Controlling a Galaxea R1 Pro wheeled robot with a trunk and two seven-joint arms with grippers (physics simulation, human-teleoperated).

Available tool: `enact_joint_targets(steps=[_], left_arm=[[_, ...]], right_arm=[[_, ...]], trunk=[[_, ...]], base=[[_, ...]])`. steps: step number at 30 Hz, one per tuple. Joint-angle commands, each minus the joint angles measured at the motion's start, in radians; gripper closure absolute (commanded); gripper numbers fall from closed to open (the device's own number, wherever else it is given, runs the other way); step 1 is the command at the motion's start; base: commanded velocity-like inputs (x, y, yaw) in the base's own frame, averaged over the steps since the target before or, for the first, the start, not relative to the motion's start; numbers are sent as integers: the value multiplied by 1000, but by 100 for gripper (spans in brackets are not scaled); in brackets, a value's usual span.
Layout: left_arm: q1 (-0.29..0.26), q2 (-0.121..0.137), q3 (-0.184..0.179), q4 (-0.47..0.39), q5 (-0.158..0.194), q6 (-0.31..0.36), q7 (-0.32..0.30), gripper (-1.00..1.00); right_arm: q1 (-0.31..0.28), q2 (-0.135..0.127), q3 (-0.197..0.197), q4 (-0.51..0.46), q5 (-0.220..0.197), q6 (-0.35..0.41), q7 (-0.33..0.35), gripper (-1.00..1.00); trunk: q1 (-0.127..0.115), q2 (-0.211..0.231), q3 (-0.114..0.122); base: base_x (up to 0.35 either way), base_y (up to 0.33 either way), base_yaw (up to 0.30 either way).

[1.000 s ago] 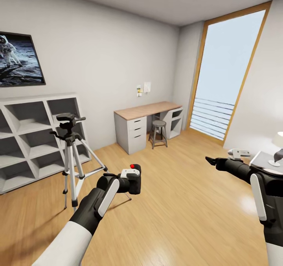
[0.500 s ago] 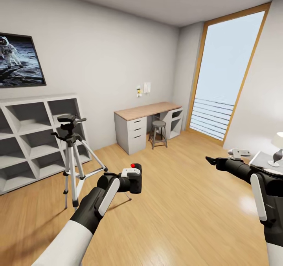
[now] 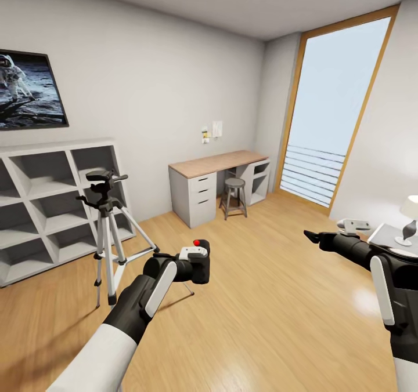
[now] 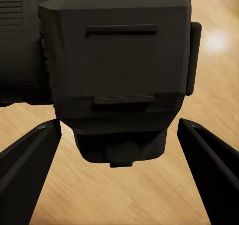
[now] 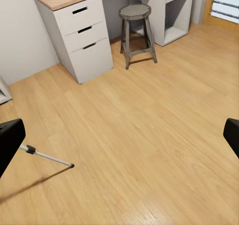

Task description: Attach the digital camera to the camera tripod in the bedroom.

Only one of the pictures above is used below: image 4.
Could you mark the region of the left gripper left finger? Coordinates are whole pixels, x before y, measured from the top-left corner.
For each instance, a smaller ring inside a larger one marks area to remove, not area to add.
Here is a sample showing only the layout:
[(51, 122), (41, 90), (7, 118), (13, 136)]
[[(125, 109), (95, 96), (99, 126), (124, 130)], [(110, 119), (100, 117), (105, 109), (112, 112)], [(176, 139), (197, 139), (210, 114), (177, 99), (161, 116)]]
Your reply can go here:
[(51, 119), (0, 152), (0, 225), (29, 225), (61, 138)]

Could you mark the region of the digital camera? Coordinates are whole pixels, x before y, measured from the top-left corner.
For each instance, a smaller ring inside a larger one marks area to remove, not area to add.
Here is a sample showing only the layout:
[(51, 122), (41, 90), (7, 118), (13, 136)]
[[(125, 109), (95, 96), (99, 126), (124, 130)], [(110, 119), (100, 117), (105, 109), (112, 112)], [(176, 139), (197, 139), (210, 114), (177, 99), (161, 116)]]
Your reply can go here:
[(156, 159), (194, 92), (191, 16), (191, 0), (0, 0), (0, 107), (54, 104), (90, 163)]

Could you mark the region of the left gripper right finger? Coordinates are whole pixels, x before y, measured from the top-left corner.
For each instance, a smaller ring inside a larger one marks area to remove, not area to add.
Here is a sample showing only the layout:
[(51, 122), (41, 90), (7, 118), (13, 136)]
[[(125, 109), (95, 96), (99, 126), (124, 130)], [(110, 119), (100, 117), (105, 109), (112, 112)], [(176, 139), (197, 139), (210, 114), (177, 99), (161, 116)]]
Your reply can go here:
[(239, 225), (239, 151), (184, 118), (177, 137), (211, 225)]

